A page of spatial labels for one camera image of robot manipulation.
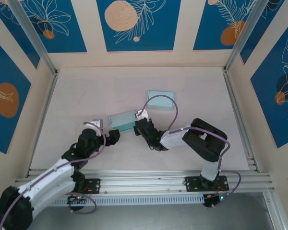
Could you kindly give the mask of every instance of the beige wall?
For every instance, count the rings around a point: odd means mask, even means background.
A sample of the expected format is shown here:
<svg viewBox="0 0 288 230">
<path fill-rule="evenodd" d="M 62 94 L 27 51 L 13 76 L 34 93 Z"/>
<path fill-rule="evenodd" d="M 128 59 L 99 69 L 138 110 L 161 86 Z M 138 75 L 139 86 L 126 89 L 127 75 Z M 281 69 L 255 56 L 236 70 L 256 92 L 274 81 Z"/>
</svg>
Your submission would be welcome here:
<svg viewBox="0 0 288 230">
<path fill-rule="evenodd" d="M 35 69 L 0 19 L 0 45 L 31 82 L 8 153 L 0 152 L 0 196 L 16 178 L 25 176 L 34 136 L 51 83 L 51 75 L 42 62 Z"/>
<path fill-rule="evenodd" d="M 285 0 L 246 65 L 241 59 L 230 71 L 256 155 L 273 184 L 288 216 L 288 144 L 276 148 L 250 78 L 288 27 L 288 0 Z"/>
<path fill-rule="evenodd" d="M 72 0 L 87 53 L 50 54 L 55 66 L 223 66 L 231 49 L 193 51 L 206 0 L 181 0 L 173 51 L 110 52 L 96 1 Z"/>
</svg>

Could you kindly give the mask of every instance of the robotic arm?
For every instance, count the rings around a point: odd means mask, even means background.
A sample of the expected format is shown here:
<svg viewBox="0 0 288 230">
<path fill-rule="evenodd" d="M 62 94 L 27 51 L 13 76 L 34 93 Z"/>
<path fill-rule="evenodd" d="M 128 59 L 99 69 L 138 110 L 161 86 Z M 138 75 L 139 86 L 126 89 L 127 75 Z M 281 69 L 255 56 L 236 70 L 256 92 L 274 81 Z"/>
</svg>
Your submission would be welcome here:
<svg viewBox="0 0 288 230">
<path fill-rule="evenodd" d="M 101 120 L 92 122 L 98 127 L 102 126 Z M 4 190 L 0 198 L 0 223 L 12 202 L 27 188 L 30 188 L 8 214 L 3 225 L 5 230 L 26 230 L 32 220 L 53 201 L 70 191 L 79 193 L 83 190 L 85 176 L 79 170 L 87 164 L 87 161 L 72 164 L 69 162 L 89 158 L 104 144 L 99 129 L 89 124 L 88 126 L 90 127 L 82 131 L 78 142 L 73 144 L 50 169 L 27 184 L 18 188 L 10 186 Z M 106 137 L 105 145 L 115 145 L 119 138 L 119 131 L 111 130 L 109 136 Z M 32 188 L 30 187 L 52 170 L 54 170 L 52 174 L 46 176 Z"/>
<path fill-rule="evenodd" d="M 150 149 L 166 151 L 188 145 L 203 158 L 203 169 L 199 180 L 192 182 L 196 189 L 192 191 L 216 191 L 219 187 L 217 181 L 220 181 L 221 177 L 220 154 L 227 139 L 224 132 L 199 118 L 179 130 L 158 131 L 148 118 L 146 110 L 139 111 L 135 116 L 138 119 L 134 126 L 135 134 L 141 135 Z M 88 124 L 90 127 L 82 131 L 78 142 L 50 169 L 25 185 L 18 188 L 10 186 L 4 190 L 0 198 L 0 223 L 9 207 L 14 205 L 3 224 L 5 230 L 26 230 L 33 219 L 53 201 L 70 191 L 80 193 L 84 189 L 85 176 L 79 170 L 87 164 L 87 159 L 104 145 L 104 137 L 99 129 L 102 127 L 101 120 L 91 122 L 94 126 Z M 111 130 L 105 138 L 105 146 L 115 145 L 120 133 L 118 130 Z"/>
<path fill-rule="evenodd" d="M 216 181 L 219 175 L 219 160 L 227 135 L 221 130 L 213 127 L 205 121 L 196 118 L 192 123 L 176 131 L 158 131 L 145 111 L 144 115 L 136 117 L 134 132 L 136 136 L 141 135 L 152 150 L 167 151 L 178 146 L 190 146 L 197 154 L 203 158 L 203 169 L 200 175 L 201 190 L 215 191 Z"/>
</svg>

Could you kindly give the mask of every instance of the white table surface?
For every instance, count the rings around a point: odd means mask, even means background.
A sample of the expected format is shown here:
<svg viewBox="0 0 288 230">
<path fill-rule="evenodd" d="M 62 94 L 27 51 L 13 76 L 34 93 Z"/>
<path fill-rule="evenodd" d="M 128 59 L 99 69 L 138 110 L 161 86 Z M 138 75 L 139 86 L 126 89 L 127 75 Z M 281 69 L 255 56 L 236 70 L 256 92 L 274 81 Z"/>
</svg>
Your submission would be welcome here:
<svg viewBox="0 0 288 230">
<path fill-rule="evenodd" d="M 84 121 L 140 110 L 149 90 L 175 93 L 179 114 L 172 130 L 194 118 L 224 131 L 231 148 L 222 169 L 248 170 L 240 134 L 220 67 L 113 67 L 64 68 L 49 105 L 31 169 L 47 169 L 75 143 Z M 165 130 L 174 111 L 148 110 L 155 127 Z M 201 157 L 189 146 L 164 152 L 150 150 L 134 132 L 122 134 L 119 142 L 106 147 L 84 169 L 98 170 L 200 170 Z"/>
</svg>

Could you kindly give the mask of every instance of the light blue block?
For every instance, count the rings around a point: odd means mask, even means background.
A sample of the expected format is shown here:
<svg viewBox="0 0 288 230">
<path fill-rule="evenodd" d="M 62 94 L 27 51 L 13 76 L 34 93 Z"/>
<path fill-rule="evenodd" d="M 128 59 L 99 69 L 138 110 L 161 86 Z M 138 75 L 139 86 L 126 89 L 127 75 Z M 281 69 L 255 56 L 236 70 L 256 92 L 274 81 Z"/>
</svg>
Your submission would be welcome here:
<svg viewBox="0 0 288 230">
<path fill-rule="evenodd" d="M 172 98 L 173 100 L 175 99 L 174 97 L 175 94 L 173 92 L 152 91 L 152 90 L 148 92 L 148 99 L 156 95 L 165 95 Z M 156 97 L 148 102 L 147 108 L 157 110 L 173 110 L 174 103 L 169 98 Z"/>
<path fill-rule="evenodd" d="M 111 127 L 113 129 L 118 129 L 120 133 L 132 131 L 135 126 L 135 121 L 137 121 L 137 118 L 135 117 L 137 112 L 137 110 L 131 110 L 109 117 Z"/>
</svg>

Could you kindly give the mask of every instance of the teal block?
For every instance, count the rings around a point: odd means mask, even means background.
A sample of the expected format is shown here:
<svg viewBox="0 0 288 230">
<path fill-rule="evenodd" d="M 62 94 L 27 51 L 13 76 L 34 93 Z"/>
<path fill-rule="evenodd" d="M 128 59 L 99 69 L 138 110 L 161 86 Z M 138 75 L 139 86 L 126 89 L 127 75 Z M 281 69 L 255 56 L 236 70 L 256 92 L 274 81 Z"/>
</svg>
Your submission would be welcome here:
<svg viewBox="0 0 288 230">
<path fill-rule="evenodd" d="M 174 97 L 175 94 L 173 92 L 152 91 L 152 90 L 148 92 L 148 99 L 156 95 L 165 95 L 172 98 L 173 100 L 175 99 Z M 174 103 L 169 98 L 156 97 L 148 102 L 147 108 L 157 110 L 173 110 Z"/>
<path fill-rule="evenodd" d="M 135 117 L 137 112 L 137 110 L 131 110 L 109 117 L 112 129 L 118 129 L 120 133 L 132 131 L 135 126 L 135 121 L 137 121 L 137 118 Z"/>
</svg>

